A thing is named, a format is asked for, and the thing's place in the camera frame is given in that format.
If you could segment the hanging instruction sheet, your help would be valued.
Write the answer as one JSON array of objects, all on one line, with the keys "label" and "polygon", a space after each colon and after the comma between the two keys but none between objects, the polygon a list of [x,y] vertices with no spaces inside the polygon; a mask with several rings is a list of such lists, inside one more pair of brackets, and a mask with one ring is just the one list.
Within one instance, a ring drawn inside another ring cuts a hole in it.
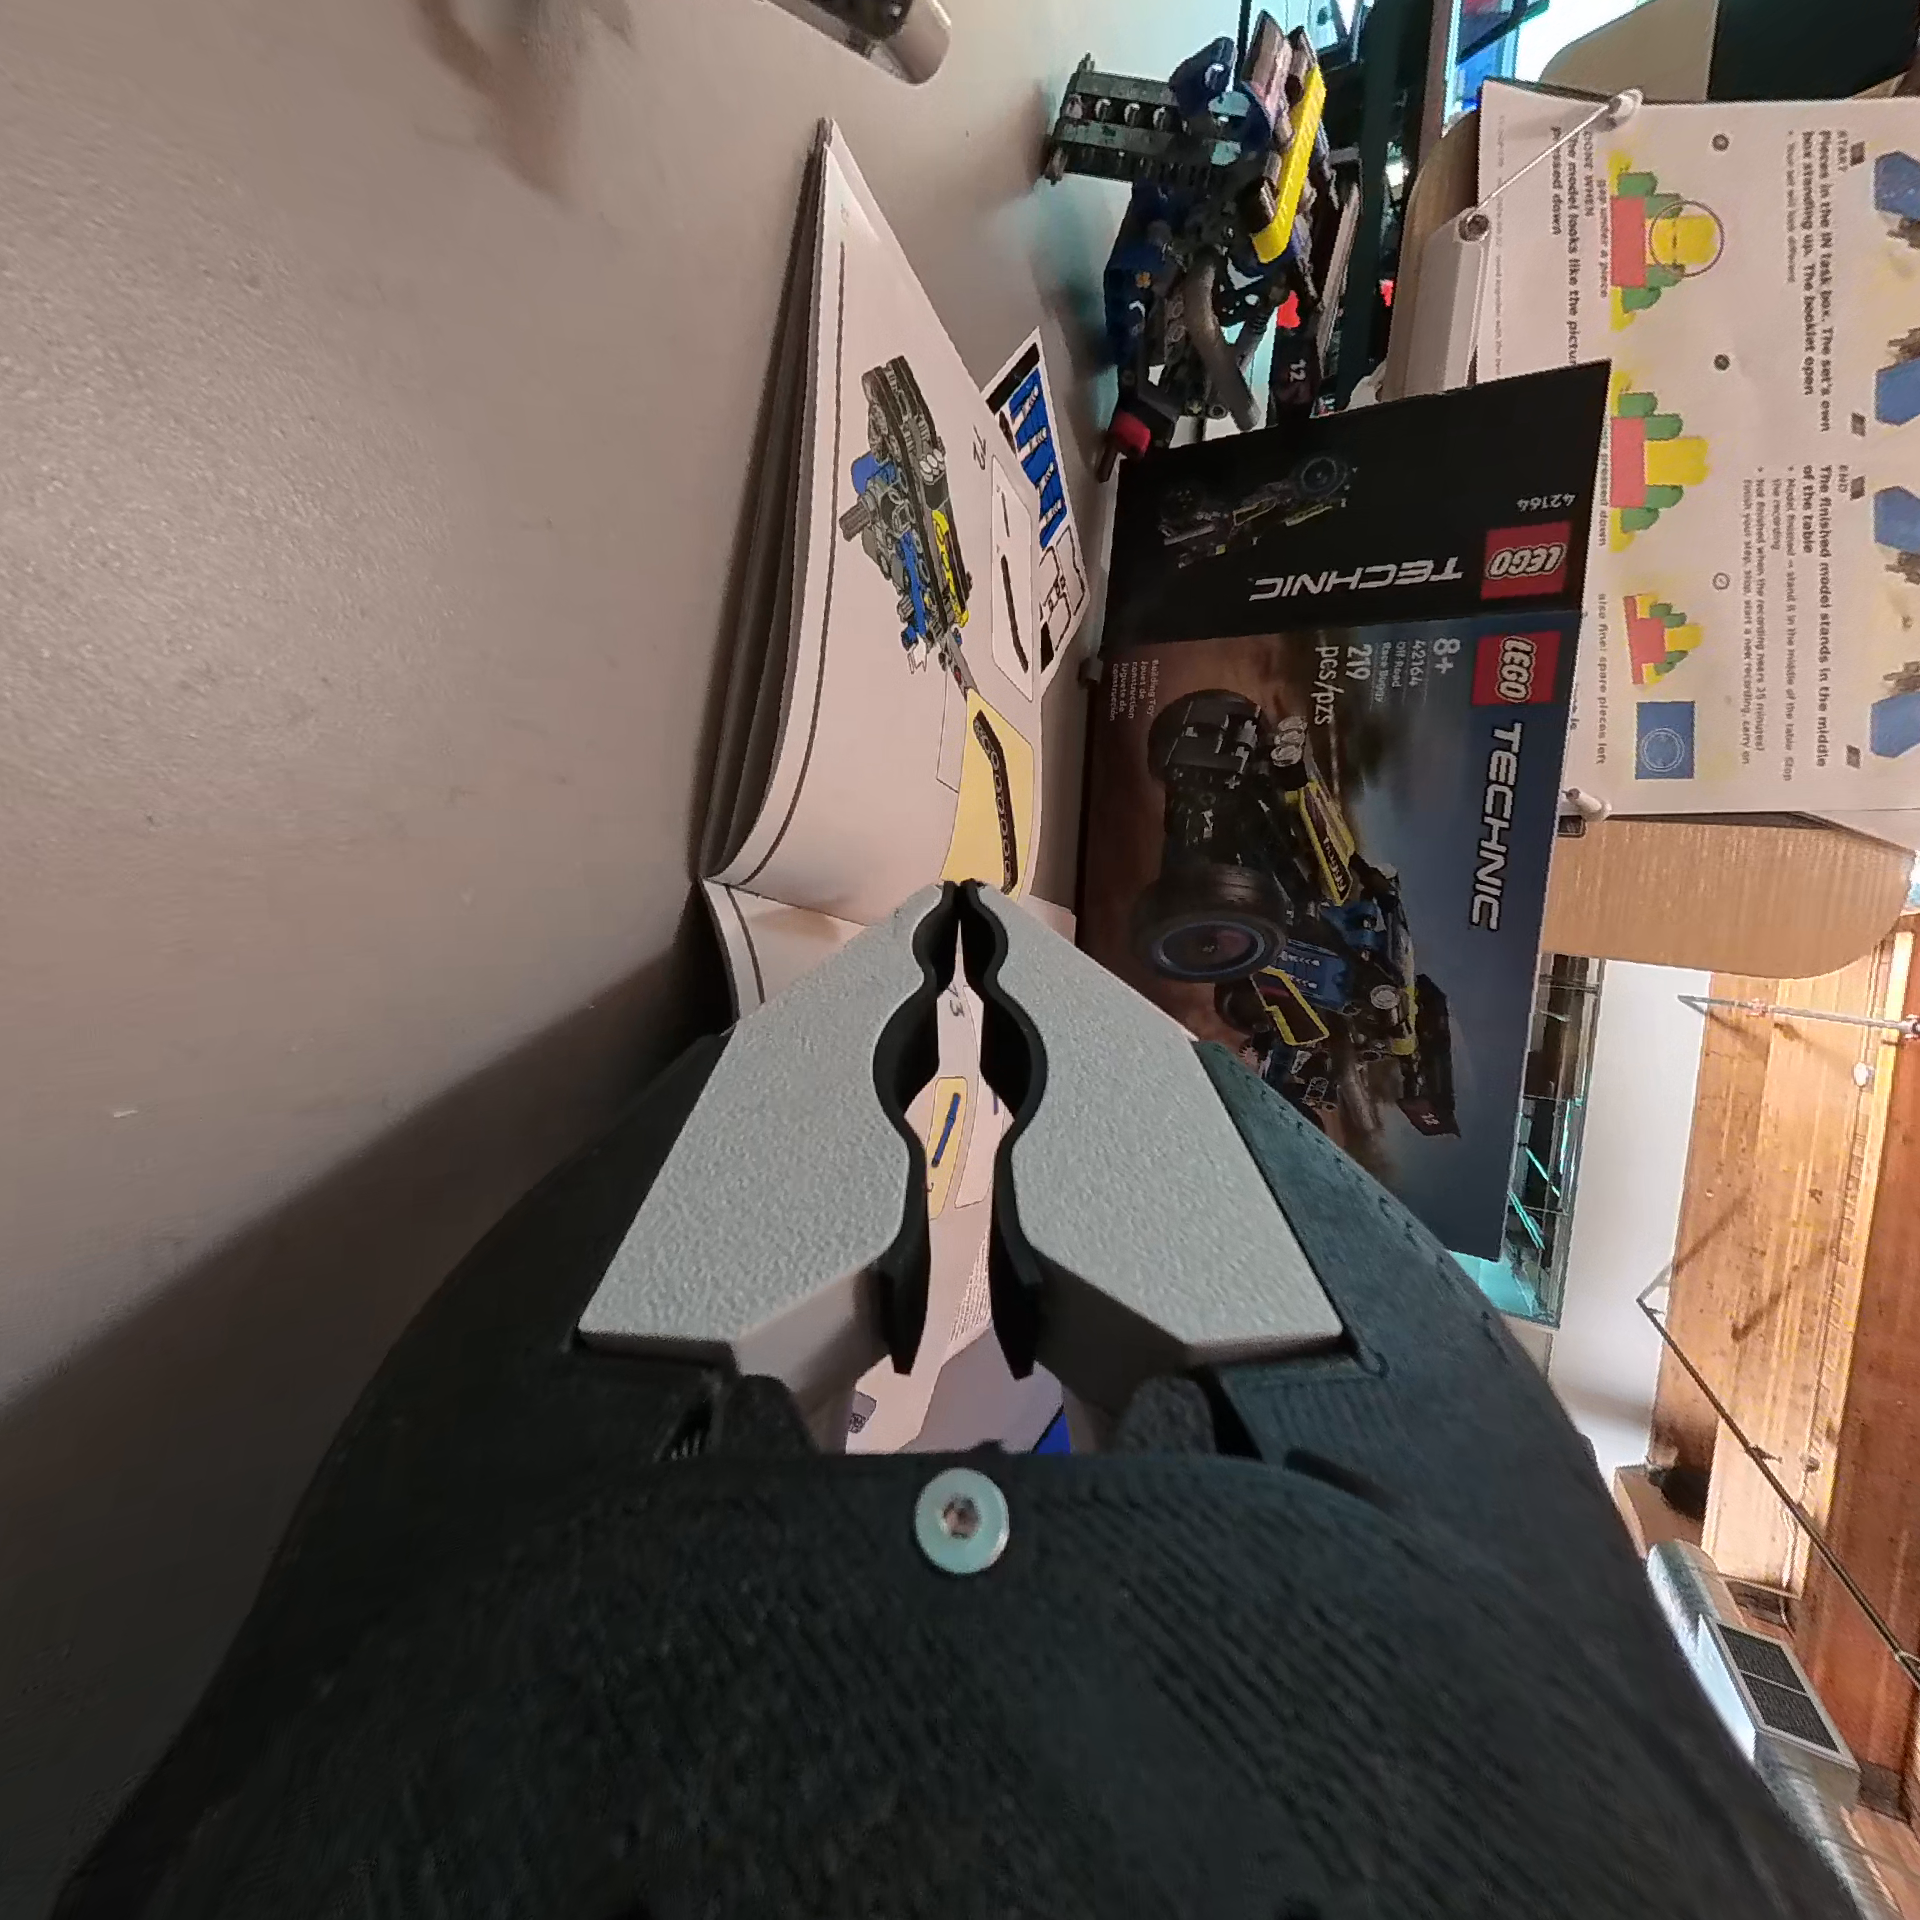
[{"label": "hanging instruction sheet", "polygon": [[1918,101],[1487,83],[1477,373],[1605,361],[1565,781],[1916,810]]}]

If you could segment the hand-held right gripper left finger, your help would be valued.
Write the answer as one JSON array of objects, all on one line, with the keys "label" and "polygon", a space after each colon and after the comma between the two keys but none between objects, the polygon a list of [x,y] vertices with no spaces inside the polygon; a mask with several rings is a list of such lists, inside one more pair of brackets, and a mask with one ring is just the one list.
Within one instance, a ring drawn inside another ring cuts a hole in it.
[{"label": "hand-held right gripper left finger", "polygon": [[578,1321],[616,1359],[771,1378],[828,1453],[928,1331],[928,1153],[955,892],[934,883],[727,1034]]}]

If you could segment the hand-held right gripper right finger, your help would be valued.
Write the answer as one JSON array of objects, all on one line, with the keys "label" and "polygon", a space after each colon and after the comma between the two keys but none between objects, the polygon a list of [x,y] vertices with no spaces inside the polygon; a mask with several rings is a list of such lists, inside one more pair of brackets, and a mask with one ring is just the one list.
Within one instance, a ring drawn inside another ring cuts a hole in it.
[{"label": "hand-held right gripper right finger", "polygon": [[1346,1352],[1338,1307],[1198,1044],[1021,903],[955,895],[991,1165],[991,1325],[1104,1452],[1154,1381]]}]

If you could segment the metal air duct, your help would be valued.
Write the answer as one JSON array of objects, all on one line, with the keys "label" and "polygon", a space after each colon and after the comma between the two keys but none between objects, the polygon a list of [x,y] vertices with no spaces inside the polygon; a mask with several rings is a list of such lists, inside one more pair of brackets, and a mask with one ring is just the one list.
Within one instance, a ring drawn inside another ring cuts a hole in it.
[{"label": "metal air duct", "polygon": [[1902,1915],[1896,1893],[1916,1888],[1916,1877],[1861,1836],[1861,1767],[1791,1645],[1741,1618],[1733,1588],[1696,1545],[1653,1545],[1645,1573],[1702,1693],[1787,1823],[1832,1872],[1842,1908]]}]

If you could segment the toy brick vehicle model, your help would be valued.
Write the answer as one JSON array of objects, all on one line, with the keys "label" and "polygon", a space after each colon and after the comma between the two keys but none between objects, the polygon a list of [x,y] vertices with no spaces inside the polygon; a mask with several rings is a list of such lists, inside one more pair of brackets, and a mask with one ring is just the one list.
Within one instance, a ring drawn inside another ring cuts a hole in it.
[{"label": "toy brick vehicle model", "polygon": [[1311,418],[1327,391],[1359,186],[1325,129],[1327,72],[1306,31],[1248,16],[1167,81],[1084,60],[1043,179],[1128,188],[1101,274],[1115,402],[1098,474],[1174,442]]}]

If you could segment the open instruction booklet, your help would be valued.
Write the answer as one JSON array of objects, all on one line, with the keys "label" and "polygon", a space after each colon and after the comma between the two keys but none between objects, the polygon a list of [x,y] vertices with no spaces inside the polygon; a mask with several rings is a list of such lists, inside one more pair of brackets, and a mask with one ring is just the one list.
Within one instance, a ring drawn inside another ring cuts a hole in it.
[{"label": "open instruction booklet", "polygon": [[733,1025],[940,881],[1029,903],[1040,504],[822,122],[699,879]]}]

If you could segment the toy set cardboard box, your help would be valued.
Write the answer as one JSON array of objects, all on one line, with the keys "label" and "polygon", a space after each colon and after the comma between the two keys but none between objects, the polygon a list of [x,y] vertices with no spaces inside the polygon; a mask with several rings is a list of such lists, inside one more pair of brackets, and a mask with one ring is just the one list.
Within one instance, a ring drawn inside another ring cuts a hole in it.
[{"label": "toy set cardboard box", "polygon": [[1122,469],[1079,945],[1501,1249],[1605,361]]}]

